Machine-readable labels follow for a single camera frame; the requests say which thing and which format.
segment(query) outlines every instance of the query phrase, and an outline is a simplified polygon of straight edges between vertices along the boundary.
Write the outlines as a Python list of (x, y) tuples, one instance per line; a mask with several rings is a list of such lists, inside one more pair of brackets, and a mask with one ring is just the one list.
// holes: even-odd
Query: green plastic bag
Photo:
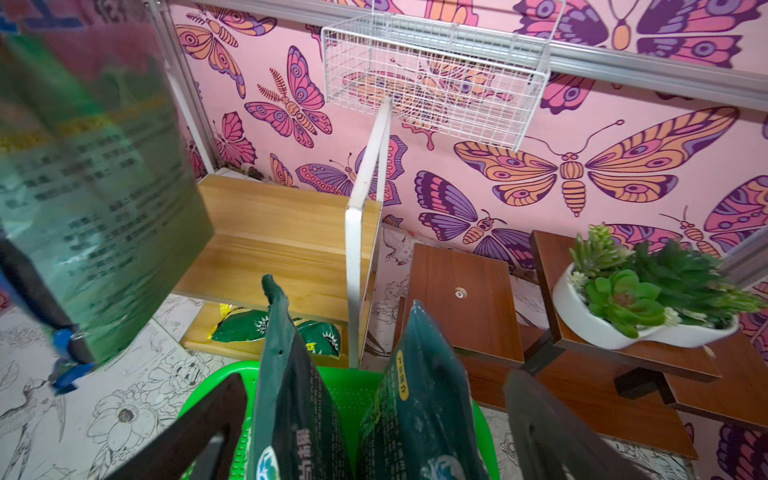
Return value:
[[(259, 342), (266, 336), (270, 318), (264, 310), (222, 305), (221, 320), (210, 339), (216, 342)], [(334, 325), (317, 320), (294, 318), (293, 325), (311, 355), (338, 359), (341, 353), (341, 333)]]
[(358, 480), (489, 478), (467, 373), (419, 301), (363, 417), (357, 458)]
[(213, 235), (151, 53), (78, 77), (40, 38), (0, 41), (2, 277), (51, 327), (55, 378), (128, 347)]
[(341, 420), (271, 275), (269, 325), (253, 406), (246, 478), (351, 480)]

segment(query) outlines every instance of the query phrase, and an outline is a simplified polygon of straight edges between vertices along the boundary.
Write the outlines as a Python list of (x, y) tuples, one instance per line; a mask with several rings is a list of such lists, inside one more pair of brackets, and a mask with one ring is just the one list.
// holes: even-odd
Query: green plant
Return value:
[(614, 242), (611, 238), (611, 229), (604, 223), (590, 225), (586, 240), (578, 234), (576, 245), (569, 250), (574, 261), (574, 271), (581, 272), (589, 278), (610, 275), (626, 263), (627, 258), (632, 254), (632, 250)]
[(631, 339), (637, 338), (639, 326), (664, 323), (664, 306), (657, 302), (660, 288), (641, 282), (632, 270), (618, 270), (608, 278), (599, 276), (584, 291), (589, 310)]
[(697, 250), (684, 250), (669, 242), (655, 253), (639, 243), (627, 267), (641, 282), (660, 288), (657, 301), (675, 309), (687, 325), (725, 329), (740, 312), (754, 313), (766, 307), (760, 297), (729, 284), (717, 271), (719, 260)]

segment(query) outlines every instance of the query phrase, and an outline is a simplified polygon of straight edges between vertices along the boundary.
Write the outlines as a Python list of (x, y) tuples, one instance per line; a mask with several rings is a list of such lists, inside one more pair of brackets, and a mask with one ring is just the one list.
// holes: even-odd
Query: white metal bar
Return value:
[[(206, 0), (206, 3), (321, 27), (362, 13), (357, 7), (313, 0)], [(552, 41), (550, 46), (552, 71), (768, 111), (768, 75), (563, 41)], [(506, 55), (508, 45), (500, 50), (503, 50), (500, 55)]]
[(362, 156), (360, 169), (355, 179), (355, 186), (349, 195), (344, 216), (344, 237), (346, 248), (346, 302), (349, 310), (347, 326), (349, 327), (349, 367), (359, 368), (360, 349), (358, 345), (360, 337), (360, 294), (361, 277), (361, 253), (362, 253), (362, 211), (365, 208), (366, 198), (373, 181), (373, 169), (376, 166), (376, 158), (381, 151), (381, 143), (386, 126), (392, 119), (392, 99), (385, 98), (382, 101), (373, 129), (368, 138), (366, 152)]
[(147, 2), (147, 10), (163, 53), (171, 92), (181, 109), (187, 126), (190, 128), (192, 139), (197, 145), (207, 172), (212, 174), (216, 170), (216, 166), (220, 164), (218, 151), (215, 148), (216, 141), (210, 131), (210, 122), (203, 108), (203, 103), (197, 95), (192, 72), (176, 36), (176, 27), (170, 18), (168, 6), (161, 0), (150, 0)]

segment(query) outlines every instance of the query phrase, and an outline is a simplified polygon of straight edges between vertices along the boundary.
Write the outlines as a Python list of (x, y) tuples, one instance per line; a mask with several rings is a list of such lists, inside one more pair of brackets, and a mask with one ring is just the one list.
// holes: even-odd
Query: yellow label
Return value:
[(397, 351), (397, 389), (400, 391), (400, 399), (404, 402), (408, 399), (408, 379), (406, 378), (406, 362), (402, 359), (402, 350)]

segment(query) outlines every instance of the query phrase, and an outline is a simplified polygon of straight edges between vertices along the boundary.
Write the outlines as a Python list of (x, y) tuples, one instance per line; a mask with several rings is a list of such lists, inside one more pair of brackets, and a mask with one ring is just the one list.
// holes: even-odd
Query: white wire basket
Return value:
[(550, 75), (548, 41), (513, 33), (372, 13), (322, 35), (326, 101), (375, 114), (391, 97), (404, 124), (514, 151)]

